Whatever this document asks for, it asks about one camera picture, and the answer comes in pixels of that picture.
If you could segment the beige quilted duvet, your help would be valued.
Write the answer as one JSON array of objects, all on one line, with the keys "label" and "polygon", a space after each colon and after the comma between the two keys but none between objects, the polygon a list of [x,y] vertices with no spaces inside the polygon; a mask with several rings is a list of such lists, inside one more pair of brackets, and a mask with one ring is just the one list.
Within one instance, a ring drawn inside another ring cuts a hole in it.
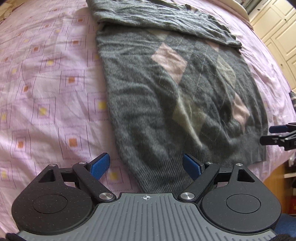
[{"label": "beige quilted duvet", "polygon": [[249,21],[249,15],[246,9],[241,4],[239,4],[235,0],[227,0],[225,1],[225,3],[227,4],[227,6],[232,8],[236,13],[238,13],[238,15],[243,17],[245,20]]}]

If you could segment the cream wardrobe doors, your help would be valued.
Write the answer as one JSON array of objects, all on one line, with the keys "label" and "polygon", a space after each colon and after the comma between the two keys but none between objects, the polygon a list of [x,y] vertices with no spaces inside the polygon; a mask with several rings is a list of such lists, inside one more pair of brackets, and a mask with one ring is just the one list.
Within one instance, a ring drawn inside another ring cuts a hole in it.
[{"label": "cream wardrobe doors", "polygon": [[288,1],[261,1],[249,18],[295,91],[295,8]]}]

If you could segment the grey argyle knit sweater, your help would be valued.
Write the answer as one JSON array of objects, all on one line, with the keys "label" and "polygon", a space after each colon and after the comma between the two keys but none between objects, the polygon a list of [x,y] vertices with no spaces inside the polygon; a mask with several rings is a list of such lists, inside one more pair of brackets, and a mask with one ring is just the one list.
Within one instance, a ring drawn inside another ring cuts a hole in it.
[{"label": "grey argyle knit sweater", "polygon": [[167,1],[88,1],[118,154],[145,192],[192,178],[184,154],[221,167],[266,160],[264,104],[241,43],[212,15]]}]

